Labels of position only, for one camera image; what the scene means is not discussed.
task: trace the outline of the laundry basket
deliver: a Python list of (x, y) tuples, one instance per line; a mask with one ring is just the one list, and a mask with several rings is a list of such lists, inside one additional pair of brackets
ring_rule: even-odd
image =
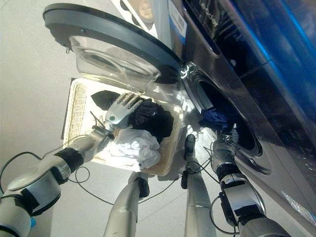
[[(109, 90), (119, 94), (130, 92), (108, 84), (92, 81), (88, 79), (75, 79), (71, 84), (68, 109), (64, 129), (64, 144), (65, 147), (71, 143), (76, 137), (80, 135), (89, 134), (92, 131), (92, 126), (95, 120), (91, 115), (92, 111), (97, 118), (104, 120), (106, 111), (101, 110), (92, 100), (91, 95), (98, 91)], [(93, 162), (109, 165), (117, 168), (141, 171), (144, 173), (164, 176), (171, 167), (172, 158), (177, 147), (177, 141), (183, 122), (183, 111), (176, 105), (171, 105), (164, 101), (153, 101), (163, 107), (164, 110), (170, 111), (173, 116), (173, 127), (169, 137), (165, 137), (160, 144), (160, 161), (156, 165), (148, 169), (140, 169), (137, 160), (130, 159), (126, 164), (119, 164), (114, 162), (109, 154), (104, 152), (97, 153), (92, 159)], [(115, 130), (114, 136), (118, 134), (118, 129)]]

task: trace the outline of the washing machine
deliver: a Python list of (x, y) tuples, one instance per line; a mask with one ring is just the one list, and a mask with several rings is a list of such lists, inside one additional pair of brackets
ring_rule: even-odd
[(200, 118), (212, 108), (233, 114), (239, 167), (314, 233), (315, 8), (308, 0), (169, 0), (171, 48), (85, 6), (53, 4), (43, 17), (87, 78), (173, 104), (184, 88)]

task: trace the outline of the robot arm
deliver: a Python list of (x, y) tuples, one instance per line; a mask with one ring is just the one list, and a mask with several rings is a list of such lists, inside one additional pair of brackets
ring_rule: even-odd
[(263, 200), (235, 163), (235, 146), (230, 135), (220, 134), (213, 145), (212, 169), (221, 186), (221, 205), (227, 222), (238, 226), (241, 237), (290, 237), (268, 219)]
[(56, 203), (60, 197), (59, 185), (107, 145), (115, 127), (127, 127), (129, 115), (141, 103), (139, 96), (132, 93), (121, 95), (107, 112), (105, 128), (93, 126), (89, 135), (45, 157), (12, 180), (0, 199), (0, 237), (27, 237), (31, 216), (42, 214)]

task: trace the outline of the gray floor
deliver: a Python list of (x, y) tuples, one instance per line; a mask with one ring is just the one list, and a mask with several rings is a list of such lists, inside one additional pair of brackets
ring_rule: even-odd
[[(43, 155), (61, 145), (60, 139), (71, 77), (78, 77), (73, 54), (66, 54), (44, 26), (45, 6), (60, 0), (1, 0), (1, 140), (0, 165), (22, 151)], [(109, 0), (69, 0), (115, 15), (118, 11)], [(207, 159), (207, 153), (198, 155)], [(4, 173), (3, 184), (36, 161), (24, 156)], [(84, 186), (98, 196), (114, 201), (124, 187), (130, 172), (88, 163), (91, 178)], [(205, 176), (210, 198), (218, 195), (217, 184)], [(151, 194), (166, 187), (170, 180), (149, 179)], [(311, 236), (259, 189), (268, 217), (277, 220), (293, 237)], [(183, 236), (186, 191), (177, 181), (169, 190), (139, 206), (136, 236)], [(57, 204), (36, 217), (33, 237), (103, 236), (111, 207), (85, 193), (79, 186), (67, 183)], [(229, 229), (215, 208), (219, 225)]]

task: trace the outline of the black cable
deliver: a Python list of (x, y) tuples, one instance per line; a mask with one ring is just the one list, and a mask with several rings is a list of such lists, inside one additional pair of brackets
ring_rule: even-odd
[[(205, 168), (208, 166), (209, 163), (210, 163), (210, 161), (206, 164), (206, 166), (204, 166), (204, 167), (202, 167), (202, 168), (205, 169)], [(179, 176), (178, 176), (176, 179), (174, 179), (174, 180), (172, 181), (172, 183), (169, 184), (164, 190), (162, 190), (161, 192), (159, 192), (159, 193), (157, 193), (157, 194), (155, 194), (155, 195), (153, 195), (153, 196), (147, 198), (146, 200), (140, 201), (138, 204), (141, 204), (141, 203), (143, 203), (143, 202), (146, 202), (147, 200), (152, 199), (152, 198), (158, 196), (159, 194), (162, 194), (164, 191), (166, 191), (168, 188), (170, 188), (170, 186), (173, 185), (174, 182), (176, 182), (176, 181), (177, 181), (178, 179), (180, 179), (181, 177), (182, 177), (182, 175), (179, 175)]]
[[(188, 167), (188, 165), (189, 165), (190, 163), (195, 163), (195, 164), (197, 164), (201, 169), (199, 169), (199, 170), (192, 170), (190, 167)], [(219, 184), (219, 182), (218, 182), (209, 172), (207, 172), (207, 170), (205, 169), (205, 167), (203, 167), (202, 165), (200, 165), (200, 164), (199, 164), (198, 162), (196, 162), (196, 161), (189, 161), (189, 162), (187, 163), (186, 169), (189, 170), (189, 174), (199, 173), (200, 171), (204, 170), (204, 171), (208, 174), (209, 177), (211, 177), (216, 183)]]
[(224, 233), (224, 234), (227, 234), (227, 235), (239, 235), (239, 232), (236, 232), (236, 228), (234, 227), (234, 232), (227, 232), (227, 231), (224, 231), (224, 230), (222, 230), (221, 228), (219, 228), (216, 224), (215, 224), (215, 222), (214, 222), (214, 220), (213, 220), (213, 217), (212, 217), (212, 209), (213, 209), (213, 206), (214, 206), (214, 203), (217, 201), (219, 199), (219, 196), (217, 196), (214, 200), (213, 200), (213, 202), (211, 203), (211, 206), (210, 206), (210, 208), (209, 208), (209, 218), (211, 219), (211, 222), (212, 222), (212, 224), (214, 225), (214, 227), (216, 228), (216, 229), (218, 229), (220, 232), (222, 232), (222, 233)]
[(159, 192), (159, 193), (157, 193), (157, 194), (155, 194), (155, 195), (153, 195), (153, 196), (147, 198), (146, 200), (140, 201), (138, 204), (141, 204), (141, 203), (143, 203), (143, 202), (146, 202), (146, 201), (148, 201), (149, 199), (152, 199), (152, 198), (158, 196), (159, 194), (162, 194), (162, 193), (163, 193), (164, 191), (166, 191), (171, 185), (173, 185), (174, 182), (176, 182), (176, 181), (177, 181), (178, 179), (180, 179), (181, 177), (182, 177), (182, 175), (178, 176), (178, 178), (176, 178), (175, 180), (173, 180), (172, 183), (169, 184), (164, 190), (162, 190), (161, 192)]
[(93, 116), (94, 119), (96, 120), (96, 121), (95, 121), (95, 125), (97, 125), (97, 121), (98, 121), (98, 122), (101, 124), (101, 126), (102, 126), (103, 128), (105, 128), (105, 126), (104, 126), (103, 123), (97, 118), (97, 116), (94, 115), (92, 111), (90, 111), (90, 113), (92, 114), (92, 116)]
[(84, 186), (81, 185), (81, 183), (85, 182), (85, 181), (81, 181), (81, 182), (80, 182), (80, 181), (78, 180), (78, 178), (77, 178), (77, 172), (78, 172), (78, 170), (81, 169), (81, 168), (84, 168), (84, 169), (86, 169), (86, 170), (88, 171), (88, 178), (87, 178), (85, 181), (87, 181), (87, 180), (89, 179), (89, 177), (90, 177), (90, 170), (89, 170), (87, 167), (85, 167), (85, 166), (80, 166), (80, 167), (75, 171), (76, 183), (77, 183), (83, 190), (85, 190), (87, 193), (89, 193), (90, 195), (94, 196), (95, 198), (99, 199), (100, 201), (105, 202), (105, 203), (110, 204), (110, 205), (114, 205), (113, 203), (111, 203), (111, 202), (109, 202), (109, 201), (106, 201), (106, 200), (104, 200), (104, 199), (98, 197), (97, 195), (91, 193), (89, 190), (87, 190)]
[(0, 191), (1, 191), (2, 193), (4, 193), (4, 191), (3, 191), (2, 185), (1, 185), (1, 178), (2, 178), (2, 175), (3, 175), (3, 172), (4, 172), (5, 168), (6, 168), (14, 159), (16, 159), (16, 158), (18, 158), (19, 156), (24, 155), (24, 154), (32, 155), (32, 156), (34, 156), (36, 159), (41, 160), (41, 158), (40, 158), (38, 155), (34, 154), (33, 152), (21, 152), (21, 153), (15, 155), (14, 157), (12, 157), (11, 159), (9, 159), (9, 160), (4, 164), (4, 166), (1, 168), (1, 170), (0, 170)]
[(50, 154), (50, 153), (52, 153), (52, 152), (54, 152), (54, 151), (56, 151), (56, 150), (59, 150), (59, 149), (63, 148), (66, 144), (68, 144), (68, 143), (74, 141), (75, 139), (77, 139), (77, 138), (79, 138), (79, 137), (84, 137), (84, 136), (87, 136), (87, 135), (78, 135), (78, 136), (76, 136), (76, 137), (70, 139), (69, 141), (67, 141), (67, 142), (64, 143), (63, 145), (61, 145), (61, 146), (59, 146), (59, 147), (57, 147), (57, 148), (55, 148), (55, 149), (53, 149), (53, 150), (51, 150), (51, 151), (49, 151), (49, 152), (46, 152), (46, 153), (43, 155), (42, 159), (44, 159), (45, 156), (47, 156), (48, 154)]

